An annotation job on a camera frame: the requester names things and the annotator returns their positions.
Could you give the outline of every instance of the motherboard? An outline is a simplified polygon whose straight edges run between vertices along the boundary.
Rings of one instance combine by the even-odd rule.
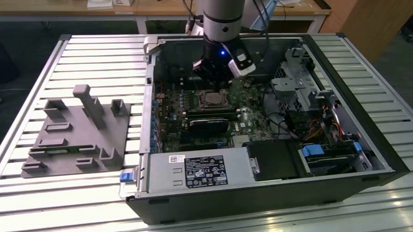
[[[263,85],[235,79],[228,88],[202,87],[173,84],[157,94],[164,152],[241,147],[275,138],[265,120]]]

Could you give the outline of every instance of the table leg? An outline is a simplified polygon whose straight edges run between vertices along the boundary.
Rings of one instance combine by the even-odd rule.
[[[319,33],[320,32],[325,17],[327,17],[325,15],[316,16],[316,19],[313,20],[312,25],[309,27],[308,33]]]
[[[149,29],[148,29],[148,18],[146,18],[146,16],[137,17],[136,21],[137,21],[137,25],[138,25],[140,34],[148,34]]]
[[[50,21],[42,21],[41,23],[42,23],[42,26],[45,27],[46,30],[50,30],[53,28]]]

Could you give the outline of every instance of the wooden table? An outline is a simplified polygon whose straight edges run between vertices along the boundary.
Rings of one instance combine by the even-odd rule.
[[[276,8],[272,20],[312,21],[309,33],[317,33],[325,17],[332,13],[315,0]],[[148,34],[146,21],[188,20],[181,0],[136,0],[133,6],[89,11],[87,0],[0,0],[0,21],[136,21],[141,34]]]

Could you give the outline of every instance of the white label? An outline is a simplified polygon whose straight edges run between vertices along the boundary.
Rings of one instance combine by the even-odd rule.
[[[116,11],[116,15],[133,15],[134,12],[130,12],[130,11]]]
[[[186,156],[169,156],[170,163],[182,163],[186,159]]]

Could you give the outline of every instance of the aluminum extrusion table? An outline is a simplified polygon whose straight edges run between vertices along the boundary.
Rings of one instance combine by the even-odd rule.
[[[347,38],[313,35],[345,83],[380,130],[413,170],[413,112],[390,83]],[[375,187],[344,202],[239,215],[170,225],[146,225],[120,196],[120,174],[108,172],[21,178],[35,142],[47,99],[71,95],[89,84],[102,104],[122,98],[132,103],[125,168],[140,163],[145,35],[62,36],[0,145],[0,230],[65,231],[386,231],[413,226],[413,174]],[[323,73],[321,82],[329,89]]]

